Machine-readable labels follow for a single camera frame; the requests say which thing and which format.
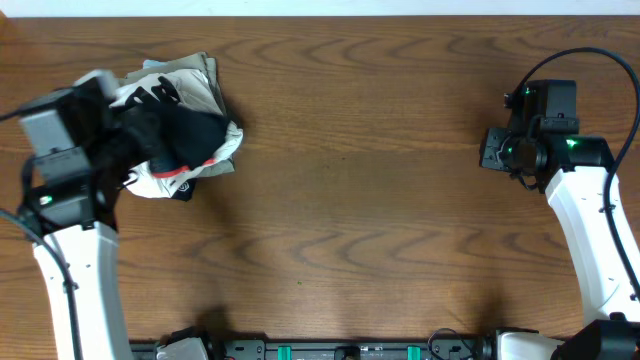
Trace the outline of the black shorts with grey waistband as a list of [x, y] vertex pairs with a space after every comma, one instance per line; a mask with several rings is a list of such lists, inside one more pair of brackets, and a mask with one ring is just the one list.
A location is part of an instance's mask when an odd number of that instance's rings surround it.
[[149, 160], [151, 174], [160, 179], [195, 170], [213, 158], [226, 142], [231, 121], [225, 116], [187, 107], [187, 93], [181, 95], [166, 78], [149, 90], [138, 86], [125, 98], [116, 113], [140, 110], [159, 120], [157, 134], [163, 149]]

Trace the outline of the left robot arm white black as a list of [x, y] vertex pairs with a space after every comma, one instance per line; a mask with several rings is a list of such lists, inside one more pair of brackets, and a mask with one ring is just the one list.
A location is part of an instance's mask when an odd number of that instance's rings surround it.
[[20, 210], [45, 279], [61, 359], [132, 359], [121, 304], [115, 204], [133, 165], [160, 143], [157, 116], [45, 110], [20, 121], [44, 183]]

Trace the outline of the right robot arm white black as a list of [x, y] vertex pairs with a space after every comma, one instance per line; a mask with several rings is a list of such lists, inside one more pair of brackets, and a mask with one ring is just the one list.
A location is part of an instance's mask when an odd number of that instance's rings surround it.
[[491, 128], [483, 168], [532, 175], [554, 211], [578, 278], [584, 327], [567, 340], [526, 330], [494, 336], [493, 359], [632, 359], [639, 354], [639, 296], [626, 266], [639, 251], [622, 207], [613, 156], [602, 137], [547, 133], [528, 137]]

